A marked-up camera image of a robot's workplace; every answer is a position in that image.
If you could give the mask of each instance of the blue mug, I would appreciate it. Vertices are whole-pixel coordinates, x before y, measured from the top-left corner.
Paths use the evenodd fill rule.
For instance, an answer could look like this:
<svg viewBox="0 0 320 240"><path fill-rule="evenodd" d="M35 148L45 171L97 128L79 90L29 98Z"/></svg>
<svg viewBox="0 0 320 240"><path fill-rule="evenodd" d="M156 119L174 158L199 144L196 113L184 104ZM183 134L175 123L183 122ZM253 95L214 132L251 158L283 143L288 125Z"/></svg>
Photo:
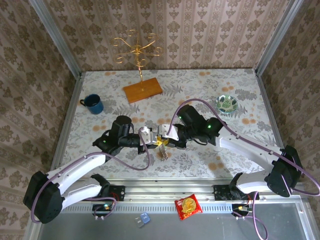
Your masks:
<svg viewBox="0 0 320 240"><path fill-rule="evenodd" d="M98 94L90 94L80 100L80 104L85 106L92 114L99 114L104 110L104 105Z"/></svg>

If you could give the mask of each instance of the aluminum frame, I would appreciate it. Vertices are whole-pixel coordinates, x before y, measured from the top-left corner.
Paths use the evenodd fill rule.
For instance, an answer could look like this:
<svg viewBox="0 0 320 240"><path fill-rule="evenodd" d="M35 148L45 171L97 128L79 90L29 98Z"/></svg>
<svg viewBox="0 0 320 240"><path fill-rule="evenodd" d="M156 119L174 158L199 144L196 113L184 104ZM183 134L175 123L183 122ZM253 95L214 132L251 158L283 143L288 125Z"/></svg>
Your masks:
<svg viewBox="0 0 320 240"><path fill-rule="evenodd" d="M278 147L284 149L285 146L284 146L284 143L282 142L281 135L280 135L279 129L277 127L277 122L276 122L276 119L274 116L274 112L272 111L270 101L269 101L269 98L268 98L268 95L266 92L266 88L265 88L265 85L262 81L260 73L256 73L256 80L257 80L259 88L260 88L260 92L261 92L261 96L262 96L262 99L263 99L263 102L265 105L266 113L268 114L268 117L269 117L269 120L271 123L271 128L272 128L272 131L274 134L275 142L278 145Z"/></svg>
<svg viewBox="0 0 320 240"><path fill-rule="evenodd" d="M266 46L256 68L255 72L259 75L262 75L266 69L268 63L270 62L272 56L275 54L281 40L285 36L290 24L295 18L297 12L299 11L301 5L304 3L304 0L291 0L288 3L287 8L284 11L284 14L279 21L268 45Z"/></svg>
<svg viewBox="0 0 320 240"><path fill-rule="evenodd" d="M190 194L196 194L199 203L202 206L214 206L216 204L244 204L245 201L215 201L213 194L213 185L229 184L230 179L216 178L161 178L161 179L110 179L112 185L125 185L124 202L119 202L119 206L145 206L148 204L157 204L160 207L167 207L174 200L185 198ZM298 183L296 188L303 189L302 183ZM320 239L319 230L312 214L309 203L305 196L294 192L291 197L281 197L271 191L261 192L260 200L256 204L292 204L296 206L299 213L304 233L307 239ZM88 206L92 209L93 204L103 204L103 201L80 201L72 207L66 208L61 214L78 213L88 214ZM29 221L23 240L37 240L39 237L41 224L35 224Z"/></svg>
<svg viewBox="0 0 320 240"><path fill-rule="evenodd" d="M79 77L79 79L75 82L74 89L72 92L72 97L70 99L69 107L66 112L63 127L59 137L59 141L53 156L53 160L50 168L51 171L56 169L58 166L60 166L62 159L64 158L67 142L69 139L69 134L72 127L72 122L74 120L77 104L79 101L79 97L82 90L82 85L84 84L85 77L86 77L86 73L83 73Z"/></svg>
<svg viewBox="0 0 320 240"><path fill-rule="evenodd" d="M65 63L68 65L70 71L72 72L74 78L77 80L81 75L81 69L78 66L76 59L74 58L71 49L65 42L59 28L56 25L55 20L50 14L45 1L43 0L30 0L31 6L34 8L36 14L39 16L41 22L43 23L45 29L52 38L55 46L61 53Z"/></svg>
<svg viewBox="0 0 320 240"><path fill-rule="evenodd" d="M200 203L204 214L231 214L231 203ZM66 207L61 214L92 214L93 204L91 202L77 203ZM135 203L135 202L119 202L112 214L138 214L147 212L148 214L176 214L177 208L172 203Z"/></svg>

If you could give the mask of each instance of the patterned wallpaper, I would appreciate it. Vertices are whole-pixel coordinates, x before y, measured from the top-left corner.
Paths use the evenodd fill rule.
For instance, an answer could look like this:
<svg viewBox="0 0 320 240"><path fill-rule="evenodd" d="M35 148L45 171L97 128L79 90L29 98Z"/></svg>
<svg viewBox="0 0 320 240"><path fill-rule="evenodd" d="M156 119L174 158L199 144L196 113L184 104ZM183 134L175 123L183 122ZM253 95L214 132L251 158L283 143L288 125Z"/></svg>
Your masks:
<svg viewBox="0 0 320 240"><path fill-rule="evenodd" d="M75 79L28 1L0 1L0 240L20 240L29 180L48 171Z"/></svg>
<svg viewBox="0 0 320 240"><path fill-rule="evenodd" d="M282 140L320 181L320 1L305 1L263 72ZM307 181L306 189L315 192ZM318 226L320 199L310 198Z"/></svg>
<svg viewBox="0 0 320 240"><path fill-rule="evenodd" d="M45 0L82 71L131 70L111 43L139 31L159 36L160 57L147 69L253 68L267 46L288 0Z"/></svg>

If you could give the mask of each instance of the mug handle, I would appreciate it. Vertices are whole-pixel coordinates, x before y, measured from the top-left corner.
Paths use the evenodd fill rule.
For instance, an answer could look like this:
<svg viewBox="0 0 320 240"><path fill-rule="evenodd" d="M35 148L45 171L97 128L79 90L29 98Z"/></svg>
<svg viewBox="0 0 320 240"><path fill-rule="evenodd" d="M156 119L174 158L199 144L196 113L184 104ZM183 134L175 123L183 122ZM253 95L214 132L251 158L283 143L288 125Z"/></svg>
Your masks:
<svg viewBox="0 0 320 240"><path fill-rule="evenodd" d="M81 100L80 100L80 104L83 105L83 106L86 106L86 105L85 105L85 100L81 99Z"/></svg>

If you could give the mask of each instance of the gold jewelry stand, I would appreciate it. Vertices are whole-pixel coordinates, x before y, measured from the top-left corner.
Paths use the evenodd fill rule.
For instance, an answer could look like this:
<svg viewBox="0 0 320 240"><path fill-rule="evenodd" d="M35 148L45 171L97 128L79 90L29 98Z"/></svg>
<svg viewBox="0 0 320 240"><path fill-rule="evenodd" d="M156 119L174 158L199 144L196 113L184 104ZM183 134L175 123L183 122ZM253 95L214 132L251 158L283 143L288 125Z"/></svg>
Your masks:
<svg viewBox="0 0 320 240"><path fill-rule="evenodd" d="M163 54L162 47L155 48L156 54L150 54L150 53L147 53L144 51L147 47L151 46L152 44L154 44L158 40L158 35L156 35L155 33L149 33L148 38L150 40L153 39L153 41L148 43L145 46L141 46L141 45L139 45L138 31L136 31L134 29L129 30L127 35L129 37L132 37L133 34L135 34L135 33L137 35L137 41L136 41L136 44L133 46L128 44L121 37L116 37L113 39L113 41L117 42L117 43L113 44L113 46L118 47L122 41L127 46L129 46L131 49L131 51L118 53L117 55L115 55L113 58L114 62L117 64L121 64L124 62L123 55L134 54L134 64L138 67L138 70L139 70L140 82L135 83L133 85L125 86L123 88L125 95L126 95L126 98L128 99L130 104L137 102L137 101L140 101L142 99L150 98L150 97L157 95L157 94L162 94L162 92L163 92L162 88L160 87L160 85L158 83L158 80L155 77L144 81L143 76L142 76L142 71L141 71L141 68L144 67L147 63L147 60L145 58L141 58L141 55L160 56L161 54Z"/></svg>

